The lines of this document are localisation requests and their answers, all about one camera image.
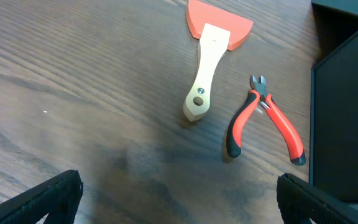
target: pliers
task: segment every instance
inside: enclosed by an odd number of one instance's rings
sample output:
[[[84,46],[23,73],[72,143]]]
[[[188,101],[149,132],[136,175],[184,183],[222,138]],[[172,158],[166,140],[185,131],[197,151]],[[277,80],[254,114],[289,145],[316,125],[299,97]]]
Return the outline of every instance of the pliers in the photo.
[[[306,163],[306,157],[301,137],[288,118],[277,108],[272,99],[272,95],[267,93],[265,78],[261,76],[260,82],[258,82],[258,80],[252,76],[250,82],[252,90],[249,92],[244,105],[234,115],[233,119],[231,119],[227,129],[227,153],[232,158],[240,156],[242,129],[246,125],[252,112],[256,109],[258,103],[260,103],[283,135],[288,146],[291,162],[298,166],[304,165]]]

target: wooden table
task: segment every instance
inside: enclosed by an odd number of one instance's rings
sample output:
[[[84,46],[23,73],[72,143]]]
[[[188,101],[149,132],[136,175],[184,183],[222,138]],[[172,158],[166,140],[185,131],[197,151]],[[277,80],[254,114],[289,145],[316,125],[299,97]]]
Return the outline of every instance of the wooden table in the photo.
[[[224,162],[227,125],[251,75],[292,121],[309,156],[309,0],[208,3],[254,21],[216,70],[211,107],[182,104],[198,40],[184,0],[0,0],[0,203],[67,170],[85,191],[75,223],[280,223],[277,177],[290,164],[270,118],[254,113]]]

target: red plier handle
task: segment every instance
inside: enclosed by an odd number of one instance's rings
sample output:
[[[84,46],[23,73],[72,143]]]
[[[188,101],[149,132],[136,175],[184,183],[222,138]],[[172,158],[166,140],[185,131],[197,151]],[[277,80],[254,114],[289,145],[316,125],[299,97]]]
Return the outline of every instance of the red plier handle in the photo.
[[[230,157],[235,158],[241,154],[242,130],[252,112],[257,107],[259,100],[259,93],[255,90],[251,90],[244,105],[230,121],[226,137],[227,153]],[[306,157],[303,143],[295,127],[273,102],[271,94],[266,96],[265,101],[269,106],[269,108],[265,108],[266,113],[283,135],[288,146],[291,162],[298,166],[304,165],[306,163]]]

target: red tool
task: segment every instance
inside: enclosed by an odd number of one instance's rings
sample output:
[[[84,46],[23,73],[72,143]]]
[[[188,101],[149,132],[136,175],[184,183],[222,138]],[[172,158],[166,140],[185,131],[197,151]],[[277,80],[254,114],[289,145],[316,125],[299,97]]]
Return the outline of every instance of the red tool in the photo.
[[[283,135],[290,152],[291,162],[297,166],[304,165],[306,163],[306,157],[301,137],[288,118],[277,108],[273,102],[272,95],[267,93],[265,78],[261,76],[260,82],[258,82],[258,80],[252,76],[251,87],[252,90],[248,94],[247,101],[236,115],[234,115],[227,130],[226,146],[229,156],[232,158],[240,156],[242,129],[246,125],[252,112],[256,109],[258,103],[260,103]]]

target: wood grain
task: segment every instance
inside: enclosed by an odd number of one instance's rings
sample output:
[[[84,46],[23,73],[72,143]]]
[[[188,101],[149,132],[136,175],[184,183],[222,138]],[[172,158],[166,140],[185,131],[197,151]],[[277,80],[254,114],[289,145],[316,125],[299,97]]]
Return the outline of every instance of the wood grain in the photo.
[[[309,154],[310,2],[208,3],[254,21],[216,70],[208,114],[181,110],[196,72],[183,0],[0,0],[0,203],[63,172],[85,183],[75,223],[280,223],[276,181],[307,179],[266,114],[223,162],[224,133],[264,75]]]

